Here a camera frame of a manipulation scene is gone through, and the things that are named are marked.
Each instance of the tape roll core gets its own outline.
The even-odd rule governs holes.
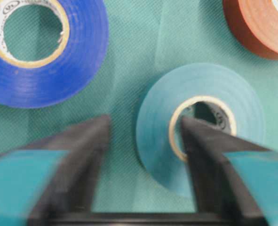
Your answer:
[[[59,17],[63,26],[60,44],[50,56],[42,60],[21,61],[15,59],[7,50],[7,46],[4,41],[4,24],[10,17],[10,15],[18,8],[31,4],[33,4],[33,2],[31,1],[21,2],[19,0],[0,0],[0,58],[20,68],[39,68],[53,62],[62,54],[62,52],[66,48],[70,36],[70,25],[68,16],[62,5],[57,0],[36,1],[35,4],[50,8]]]
[[[278,0],[223,0],[230,30],[251,52],[278,60]]]
[[[236,136],[237,134],[237,126],[236,126],[236,120],[233,112],[231,109],[221,100],[211,97],[211,96],[196,96],[192,97],[185,102],[183,102],[173,113],[170,123],[169,123],[169,143],[171,145],[172,151],[175,153],[175,155],[183,162],[188,161],[188,156],[186,153],[182,152],[175,141],[175,127],[177,120],[179,119],[182,111],[185,108],[188,108],[198,102],[206,102],[206,103],[212,103],[216,106],[218,106],[220,109],[222,109],[227,116],[227,120],[229,121],[230,125],[230,134],[233,136]]]

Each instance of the blue tape roll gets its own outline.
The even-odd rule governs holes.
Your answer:
[[[0,104],[39,108],[62,102],[85,88],[98,71],[108,46],[108,18],[102,0],[45,0],[64,9],[70,27],[63,52],[42,67],[24,68],[0,56]],[[11,1],[4,10],[22,1]]]
[[[169,190],[193,198],[183,161],[175,155],[168,138],[175,110],[196,96],[214,97],[232,111],[237,136],[262,143],[264,115],[251,86],[235,72],[211,64],[193,64],[162,77],[147,93],[138,113],[136,142],[147,171]]]

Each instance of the green fabric background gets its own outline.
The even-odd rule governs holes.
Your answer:
[[[197,62],[226,66],[249,81],[263,104],[265,145],[278,150],[278,61],[259,58],[236,41],[220,0],[104,2],[110,43],[95,79],[82,92],[53,107],[19,110],[0,105],[0,153],[108,113],[113,119],[111,148],[102,167],[94,210],[194,211],[192,200],[170,193],[144,170],[136,153],[134,124],[140,95],[151,81]]]

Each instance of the blue electrical tape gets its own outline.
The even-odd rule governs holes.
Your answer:
[[[63,24],[58,50],[46,59],[14,59],[2,24],[17,8],[51,8]],[[39,108],[57,104],[84,89],[98,71],[108,46],[108,18],[102,0],[0,0],[0,104]]]
[[[243,78],[227,68],[193,64],[175,69],[156,82],[138,113],[138,152],[156,181],[170,191],[193,199],[186,163],[176,154],[169,132],[177,109],[184,103],[199,101],[223,109],[233,135],[262,143],[265,132],[263,110],[256,93]]]

